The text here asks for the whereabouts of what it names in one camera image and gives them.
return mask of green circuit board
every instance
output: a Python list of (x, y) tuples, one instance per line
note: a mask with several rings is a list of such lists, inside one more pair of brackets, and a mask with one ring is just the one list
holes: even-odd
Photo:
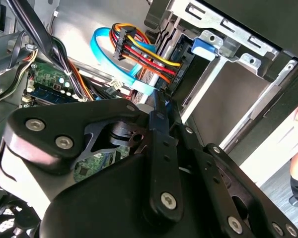
[(105, 154), (97, 154), (78, 162), (74, 170), (75, 182), (80, 182), (83, 179), (101, 171), (103, 167), (105, 167), (105, 164)]
[[(129, 148), (125, 146), (120, 146), (117, 151), (121, 153), (121, 159), (127, 157), (129, 154)], [(82, 181), (83, 179), (112, 165), (114, 162), (113, 156), (114, 152), (102, 153), (78, 162), (74, 170), (74, 180), (76, 182)]]
[(73, 88), (69, 78), (48, 63), (35, 62), (34, 65), (35, 68), (32, 69), (34, 71), (34, 83), (40, 83), (56, 91), (60, 91), (65, 84), (69, 85), (68, 89)]

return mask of capacitor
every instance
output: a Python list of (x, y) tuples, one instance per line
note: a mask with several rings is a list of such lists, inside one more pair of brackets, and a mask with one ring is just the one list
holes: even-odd
[(63, 84), (65, 82), (65, 79), (59, 78), (59, 83)]
[(67, 87), (63, 87), (60, 90), (60, 93), (65, 94), (69, 89)]
[(64, 86), (69, 88), (71, 86), (71, 84), (70, 84), (70, 82), (65, 82)]
[(66, 95), (70, 97), (73, 93), (74, 93), (74, 90), (73, 90), (73, 89), (69, 89), (69, 90), (66, 92)]

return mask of metal panel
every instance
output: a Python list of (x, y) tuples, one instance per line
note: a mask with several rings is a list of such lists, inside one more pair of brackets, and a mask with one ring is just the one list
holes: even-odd
[(298, 57), (298, 0), (206, 2)]
[[(65, 44), (69, 57), (83, 64), (110, 73), (100, 66), (93, 55), (89, 43), (94, 31), (99, 27), (111, 27), (116, 22), (133, 23), (145, 29), (144, 18), (149, 5), (146, 0), (64, 0), (57, 9), (54, 34)], [(107, 55), (114, 53), (108, 38), (100, 37), (100, 43)], [(131, 63), (124, 60), (119, 64), (130, 69)]]
[(219, 145), (269, 83), (231, 62), (215, 76), (192, 116), (202, 141)]

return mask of cable tie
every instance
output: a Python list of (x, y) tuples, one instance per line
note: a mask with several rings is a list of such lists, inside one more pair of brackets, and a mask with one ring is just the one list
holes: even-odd
[(64, 70), (64, 73), (65, 73), (67, 76), (71, 76), (71, 75), (73, 74), (73, 71), (67, 72), (66, 70)]

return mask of red wire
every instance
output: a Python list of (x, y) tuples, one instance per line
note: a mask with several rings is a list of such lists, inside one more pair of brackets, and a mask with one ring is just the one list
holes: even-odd
[(150, 64), (152, 67), (155, 67), (157, 69), (160, 69), (164, 72), (167, 72), (167, 73), (170, 73), (172, 75), (175, 75), (175, 72), (171, 71), (170, 69), (167, 69), (167, 68), (164, 68), (164, 67), (161, 67), (153, 62), (151, 62), (150, 60), (146, 59), (145, 57), (143, 57), (142, 55), (138, 54), (137, 51), (134, 51), (130, 46), (126, 46), (126, 49), (129, 50), (130, 52), (132, 52), (133, 54), (135, 54), (137, 57), (141, 58), (143, 61), (145, 61), (147, 64)]

